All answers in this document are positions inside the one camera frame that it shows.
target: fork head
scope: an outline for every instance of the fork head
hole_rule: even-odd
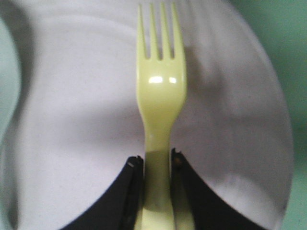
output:
[[[160,4],[162,57],[159,57],[154,7],[150,6],[150,56],[147,56],[142,9],[139,6],[137,34],[137,99],[145,131],[169,129],[178,116],[187,91],[186,63],[175,4],[172,3],[174,53],[168,36],[164,3]]]

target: fork tine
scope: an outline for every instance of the fork tine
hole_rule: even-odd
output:
[[[150,3],[150,58],[158,59],[157,30],[155,28],[154,5]]]
[[[160,9],[161,9],[162,52],[163,52],[163,58],[170,58],[171,57],[171,47],[170,47],[170,43],[169,43],[168,26],[167,26],[167,19],[166,19],[166,12],[165,12],[165,4],[164,4],[164,2],[161,2]]]
[[[181,35],[181,29],[180,24],[178,20],[176,5],[173,2],[172,3],[172,18],[173,18],[173,34],[174,34],[174,58],[177,56],[184,57],[184,47],[183,47],[183,41],[182,41],[182,35]]]
[[[147,58],[143,26],[142,6],[138,7],[137,58]]]

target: white paper plate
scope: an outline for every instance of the white paper plate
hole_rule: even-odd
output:
[[[182,0],[177,8],[189,92],[171,146],[226,202],[278,229],[293,152],[272,65],[228,3]],[[137,1],[15,0],[6,9],[24,88],[2,153],[10,163],[4,199],[19,230],[56,230],[110,186],[128,156],[143,155]]]

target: plastic fork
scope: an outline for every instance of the plastic fork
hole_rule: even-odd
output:
[[[174,230],[170,193],[169,137],[186,99],[186,62],[175,4],[172,3],[174,55],[161,3],[162,58],[159,57],[154,7],[151,4],[150,56],[147,56],[142,9],[138,11],[137,102],[145,129],[145,176],[142,230]]]

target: yellow plastic fork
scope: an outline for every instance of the yellow plastic fork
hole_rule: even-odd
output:
[[[145,47],[141,5],[138,11],[137,102],[145,128],[146,153],[143,204],[138,219],[141,219],[141,230],[174,230],[169,137],[186,99],[186,61],[175,4],[171,5],[174,55],[169,42],[165,5],[160,5],[162,58],[159,58],[152,4],[150,8],[150,57]]]

